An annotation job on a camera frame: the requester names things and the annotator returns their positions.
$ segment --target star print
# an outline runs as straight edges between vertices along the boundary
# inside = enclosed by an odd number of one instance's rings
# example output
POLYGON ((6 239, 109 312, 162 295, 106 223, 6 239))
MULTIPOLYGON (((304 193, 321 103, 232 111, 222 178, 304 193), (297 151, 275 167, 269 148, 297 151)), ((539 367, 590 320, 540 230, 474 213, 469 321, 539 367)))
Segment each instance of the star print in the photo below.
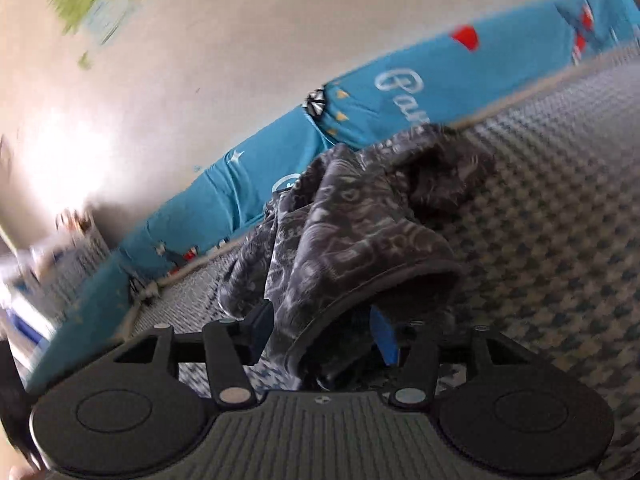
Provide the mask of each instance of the star print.
POLYGON ((234 150, 234 154, 231 155, 231 158, 229 159, 230 162, 240 162, 240 157, 242 156, 244 152, 236 152, 236 150, 234 150))

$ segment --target screw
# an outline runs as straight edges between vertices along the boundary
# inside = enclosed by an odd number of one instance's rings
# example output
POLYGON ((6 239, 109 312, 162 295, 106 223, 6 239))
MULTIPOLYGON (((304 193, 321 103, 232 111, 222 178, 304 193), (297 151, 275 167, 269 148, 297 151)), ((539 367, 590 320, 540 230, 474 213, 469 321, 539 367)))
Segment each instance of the screw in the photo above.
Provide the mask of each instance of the screw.
POLYGON ((396 391, 394 397, 403 404, 420 404, 427 398, 427 394, 418 388, 402 388, 396 391))
POLYGON ((232 386, 220 392, 220 400, 227 404, 242 404, 251 399, 251 392, 246 388, 232 386))

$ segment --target gray patterned fabric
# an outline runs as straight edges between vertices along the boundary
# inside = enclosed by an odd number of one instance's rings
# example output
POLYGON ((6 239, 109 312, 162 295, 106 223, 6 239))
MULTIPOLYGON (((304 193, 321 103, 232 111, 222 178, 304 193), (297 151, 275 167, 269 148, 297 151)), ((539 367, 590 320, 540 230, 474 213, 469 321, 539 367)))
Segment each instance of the gray patterned fabric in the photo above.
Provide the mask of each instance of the gray patterned fabric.
MULTIPOLYGON (((231 249, 205 267, 164 289, 160 298, 142 308, 133 335, 162 322, 173 325, 176 333, 199 332, 209 321, 226 317, 214 306, 215 297, 218 284, 237 250, 231 249)), ((296 386, 294 378, 263 359, 254 366, 245 367, 244 371, 259 396, 266 390, 292 390, 296 386)), ((190 386, 200 396, 211 396, 204 364, 183 363, 179 366, 179 372, 181 382, 190 386)))
POLYGON ((414 210, 455 210, 492 165, 485 150, 456 131, 428 124, 357 153, 335 146, 266 205, 264 222, 220 285, 220 307, 241 319, 270 300, 275 324, 265 356, 301 374, 299 364, 322 331, 377 293, 437 275, 430 286, 421 281, 424 300, 450 296, 462 268, 414 210))

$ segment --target white wall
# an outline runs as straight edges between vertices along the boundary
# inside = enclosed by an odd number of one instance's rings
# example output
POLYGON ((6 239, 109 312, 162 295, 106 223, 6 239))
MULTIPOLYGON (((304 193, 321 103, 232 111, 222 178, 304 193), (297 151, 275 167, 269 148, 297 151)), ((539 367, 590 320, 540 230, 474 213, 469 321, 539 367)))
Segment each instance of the white wall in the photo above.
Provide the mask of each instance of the white wall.
POLYGON ((0 0, 0 221, 25 244, 90 202, 118 239, 318 84, 522 1, 145 0, 98 47, 47 0, 0 0))

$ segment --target blue fabric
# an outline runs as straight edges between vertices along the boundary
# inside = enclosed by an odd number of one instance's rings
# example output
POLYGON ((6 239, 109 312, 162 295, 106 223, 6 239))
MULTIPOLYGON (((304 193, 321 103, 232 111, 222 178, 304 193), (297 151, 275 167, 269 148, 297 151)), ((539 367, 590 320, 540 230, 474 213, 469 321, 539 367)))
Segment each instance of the blue fabric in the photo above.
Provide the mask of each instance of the blue fabric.
POLYGON ((633 0, 530 4, 472 24, 472 50, 446 34, 335 79, 325 87, 328 104, 318 124, 360 149, 412 123, 464 118, 570 66, 585 2, 594 20, 583 60, 634 38, 640 12, 633 0))
POLYGON ((53 378, 104 348, 129 310, 129 275, 120 255, 111 253, 82 287, 69 311, 29 377, 27 390, 35 393, 53 378))
POLYGON ((396 339, 396 330, 375 305, 372 305, 369 311, 369 329, 385 365, 398 366, 400 347, 396 339))
POLYGON ((296 107, 227 152, 191 186, 165 203, 120 244, 143 280, 174 267, 156 247, 180 255, 209 250, 262 218, 264 203, 292 184, 331 146, 301 107, 296 107))

